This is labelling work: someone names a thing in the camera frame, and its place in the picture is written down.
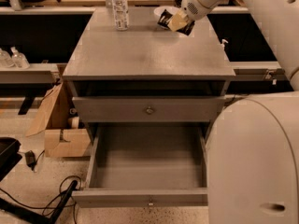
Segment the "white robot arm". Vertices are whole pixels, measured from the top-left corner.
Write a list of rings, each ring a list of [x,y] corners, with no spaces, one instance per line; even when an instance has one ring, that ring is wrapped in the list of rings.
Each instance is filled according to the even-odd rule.
[[[196,21],[224,0],[182,0]],[[292,91],[224,109],[206,142],[209,224],[299,224],[298,0],[243,0]]]

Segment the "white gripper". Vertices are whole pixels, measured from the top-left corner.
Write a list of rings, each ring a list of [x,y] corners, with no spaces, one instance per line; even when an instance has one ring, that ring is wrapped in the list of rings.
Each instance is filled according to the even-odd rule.
[[[175,32],[188,24],[188,19],[198,21],[209,14],[217,5],[229,0],[182,0],[181,9],[174,14],[168,28]]]

